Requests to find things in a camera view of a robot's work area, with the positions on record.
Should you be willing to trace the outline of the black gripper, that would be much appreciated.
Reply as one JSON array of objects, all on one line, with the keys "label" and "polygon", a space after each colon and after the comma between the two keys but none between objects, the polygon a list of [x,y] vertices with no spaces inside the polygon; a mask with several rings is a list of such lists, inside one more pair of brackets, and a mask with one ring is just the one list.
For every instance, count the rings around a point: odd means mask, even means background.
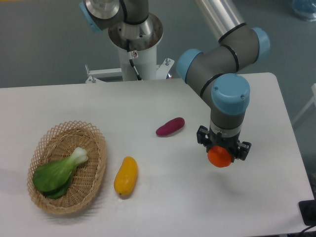
[{"label": "black gripper", "polygon": [[250,142],[240,142],[240,126],[233,129],[223,129],[217,126],[210,126],[210,130],[200,125],[197,130],[197,142],[206,148],[206,152],[215,146],[224,148],[233,155],[233,162],[245,160],[252,144]]}]

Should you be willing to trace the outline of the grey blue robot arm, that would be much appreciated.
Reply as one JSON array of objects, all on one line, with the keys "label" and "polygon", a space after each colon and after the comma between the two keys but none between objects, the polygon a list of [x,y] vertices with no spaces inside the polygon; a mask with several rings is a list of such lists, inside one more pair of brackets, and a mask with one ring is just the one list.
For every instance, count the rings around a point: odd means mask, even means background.
[{"label": "grey blue robot arm", "polygon": [[[161,21],[146,0],[82,0],[80,9],[93,31],[108,30],[119,53],[124,81],[158,78],[157,44]],[[189,49],[177,61],[183,81],[210,107],[210,125],[197,131],[216,167],[245,160],[251,144],[239,140],[250,100],[250,86],[238,71],[261,59],[270,40],[260,28],[249,28],[230,0],[198,0],[219,46],[209,53]]]}]

